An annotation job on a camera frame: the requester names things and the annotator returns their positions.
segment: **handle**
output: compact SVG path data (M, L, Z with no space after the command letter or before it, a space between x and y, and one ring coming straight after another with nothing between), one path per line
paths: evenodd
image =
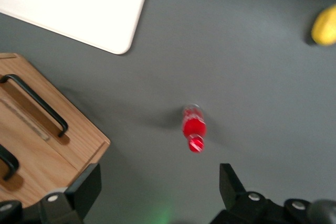
M9 172L3 177L4 180L9 180L19 169L19 161L2 145L0 145L0 159L9 167Z
M58 134L59 137L63 136L68 130L67 122L49 106L34 90L32 90L19 76L16 74L6 74L0 79L0 83L5 83L8 79L12 79L17 83L27 94L30 95L45 111L49 113L63 128L63 130Z

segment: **plastic bottle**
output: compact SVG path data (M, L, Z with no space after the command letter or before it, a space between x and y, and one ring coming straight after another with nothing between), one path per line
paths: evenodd
M203 137L206 134L206 124L201 108L190 104L183 110L182 132L187 138L189 149L200 153L204 148Z

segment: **white board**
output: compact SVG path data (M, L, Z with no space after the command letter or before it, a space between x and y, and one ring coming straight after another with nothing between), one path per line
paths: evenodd
M144 0L0 0L0 12L94 47L123 54Z

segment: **gray table surface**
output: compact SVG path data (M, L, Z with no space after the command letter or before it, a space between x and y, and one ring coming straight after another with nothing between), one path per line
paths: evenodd
M24 55L111 139L87 224L209 223L224 162L278 204L336 199L336 47L307 36L334 2L146 0L123 56L0 15L0 51ZM208 124L198 155L180 129L190 102Z

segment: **lemon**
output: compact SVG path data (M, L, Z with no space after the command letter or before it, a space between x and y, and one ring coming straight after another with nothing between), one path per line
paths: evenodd
M323 46L336 43L336 5L319 14L311 30L311 37Z

